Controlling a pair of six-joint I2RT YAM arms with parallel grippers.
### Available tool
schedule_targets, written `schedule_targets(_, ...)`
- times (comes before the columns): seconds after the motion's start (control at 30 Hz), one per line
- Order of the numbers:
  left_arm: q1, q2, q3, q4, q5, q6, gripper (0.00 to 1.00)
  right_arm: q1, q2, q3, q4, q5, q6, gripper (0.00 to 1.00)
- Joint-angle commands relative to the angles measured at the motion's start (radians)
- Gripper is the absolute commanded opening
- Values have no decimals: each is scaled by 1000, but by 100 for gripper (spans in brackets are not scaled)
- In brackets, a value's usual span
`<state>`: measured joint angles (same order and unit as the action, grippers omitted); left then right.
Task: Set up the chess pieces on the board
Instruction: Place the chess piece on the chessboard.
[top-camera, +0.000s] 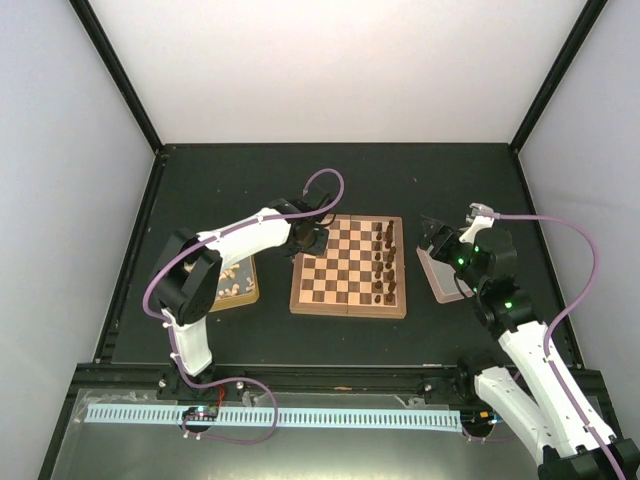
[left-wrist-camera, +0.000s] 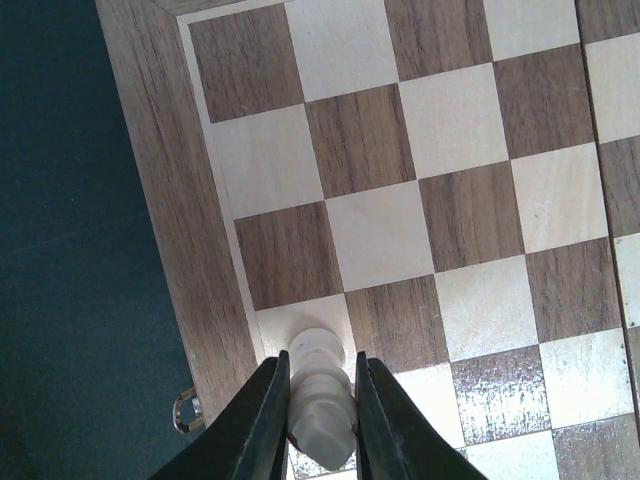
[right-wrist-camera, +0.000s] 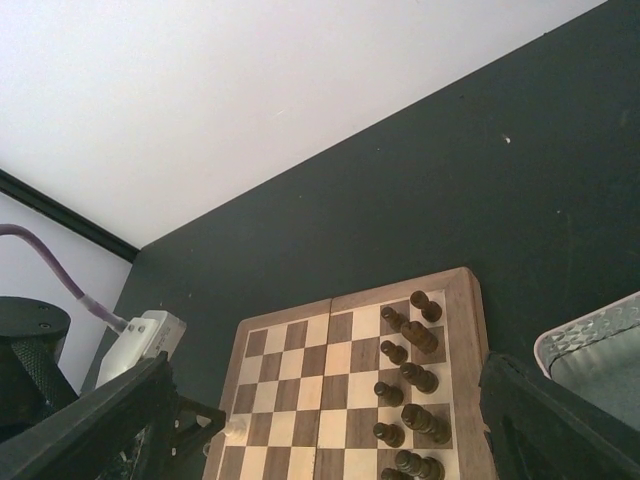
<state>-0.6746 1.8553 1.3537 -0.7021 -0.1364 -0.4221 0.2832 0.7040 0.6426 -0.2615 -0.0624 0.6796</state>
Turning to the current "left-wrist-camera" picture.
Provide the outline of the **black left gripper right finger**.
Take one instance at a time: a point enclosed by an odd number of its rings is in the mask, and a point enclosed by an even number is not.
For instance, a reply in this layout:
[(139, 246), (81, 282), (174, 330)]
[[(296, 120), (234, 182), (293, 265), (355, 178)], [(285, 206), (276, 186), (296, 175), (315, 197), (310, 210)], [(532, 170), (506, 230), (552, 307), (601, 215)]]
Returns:
[(422, 415), (384, 363), (357, 354), (360, 479), (483, 479)]

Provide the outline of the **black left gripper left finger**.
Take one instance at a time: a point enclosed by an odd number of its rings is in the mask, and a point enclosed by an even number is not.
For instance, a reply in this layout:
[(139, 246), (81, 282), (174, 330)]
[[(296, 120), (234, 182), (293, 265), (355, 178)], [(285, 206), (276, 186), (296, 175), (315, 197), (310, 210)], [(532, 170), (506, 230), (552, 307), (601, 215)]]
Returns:
[(284, 479), (289, 354), (266, 358), (227, 407), (154, 479)]

